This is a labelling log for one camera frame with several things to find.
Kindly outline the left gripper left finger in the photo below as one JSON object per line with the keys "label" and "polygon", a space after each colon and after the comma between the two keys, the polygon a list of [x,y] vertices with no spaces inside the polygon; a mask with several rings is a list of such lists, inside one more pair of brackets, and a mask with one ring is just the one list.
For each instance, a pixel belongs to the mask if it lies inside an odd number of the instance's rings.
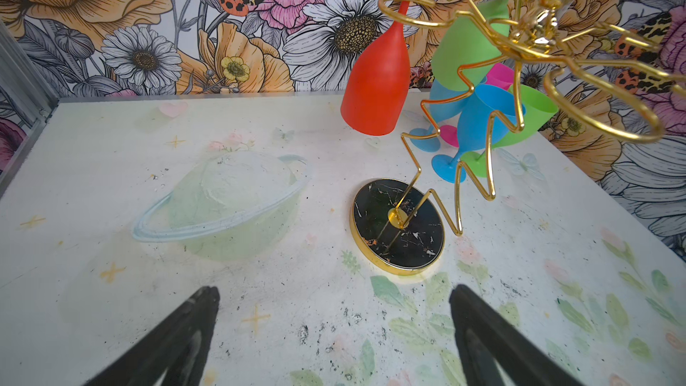
{"label": "left gripper left finger", "polygon": [[198,385],[207,364],[220,293],[199,288],[88,385]]}

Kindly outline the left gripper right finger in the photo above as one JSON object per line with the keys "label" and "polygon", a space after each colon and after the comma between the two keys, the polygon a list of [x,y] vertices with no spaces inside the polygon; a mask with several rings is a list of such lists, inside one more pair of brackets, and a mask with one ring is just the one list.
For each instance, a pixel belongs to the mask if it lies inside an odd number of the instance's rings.
{"label": "left gripper right finger", "polygon": [[518,332],[464,284],[449,298],[455,340],[468,385],[578,385],[580,382]]}

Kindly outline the blue wine glass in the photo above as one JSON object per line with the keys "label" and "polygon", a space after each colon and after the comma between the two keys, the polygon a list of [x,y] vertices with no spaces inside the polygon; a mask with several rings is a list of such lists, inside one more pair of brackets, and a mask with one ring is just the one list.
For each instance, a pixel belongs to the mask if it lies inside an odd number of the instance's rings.
{"label": "blue wine glass", "polygon": [[[448,89],[440,84],[437,80],[434,80],[430,91],[430,100],[454,98],[462,94],[464,94],[464,91],[454,91],[452,89]],[[436,123],[442,123],[460,114],[466,107],[468,100],[469,96],[457,102],[430,105],[429,109],[434,121],[436,121]],[[410,134],[413,136],[428,136],[434,134],[435,132],[435,128],[432,125],[429,125],[429,127],[426,129],[412,129]],[[411,142],[415,147],[425,152],[437,152],[441,148],[441,141],[438,137],[431,139],[411,139]]]}
{"label": "blue wine glass", "polygon": [[436,155],[432,159],[432,167],[441,179],[454,183],[460,157],[467,152],[486,148],[489,116],[494,111],[502,112],[509,121],[515,123],[516,102],[513,94],[492,85],[477,86],[458,118],[456,155]]}

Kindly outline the green wine glass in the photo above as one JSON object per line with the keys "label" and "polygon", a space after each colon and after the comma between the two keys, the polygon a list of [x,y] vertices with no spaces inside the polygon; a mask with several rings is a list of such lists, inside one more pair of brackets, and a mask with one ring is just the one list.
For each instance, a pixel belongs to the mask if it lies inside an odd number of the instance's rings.
{"label": "green wine glass", "polygon": [[[493,150],[525,141],[558,112],[558,106],[548,96],[529,86],[523,84],[520,86],[520,98],[526,109],[525,129],[519,133],[509,132],[502,140],[492,145]],[[478,155],[476,152],[468,152],[462,156],[462,160],[471,167],[476,176],[480,178],[486,176],[485,153]]]}
{"label": "green wine glass", "polygon": [[473,20],[460,16],[448,28],[433,54],[433,85],[455,92],[466,91],[466,84],[457,75],[459,66],[480,63],[498,56],[498,48],[488,41]]}

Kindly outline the pink wine glass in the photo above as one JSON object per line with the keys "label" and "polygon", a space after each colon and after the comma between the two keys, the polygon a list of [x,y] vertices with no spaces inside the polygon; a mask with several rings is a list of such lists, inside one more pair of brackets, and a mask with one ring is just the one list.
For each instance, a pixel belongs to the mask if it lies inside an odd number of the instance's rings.
{"label": "pink wine glass", "polygon": [[[515,71],[505,64],[495,64],[486,75],[485,84],[508,90],[514,83]],[[458,147],[457,128],[451,125],[441,127],[441,137],[450,146]]]}

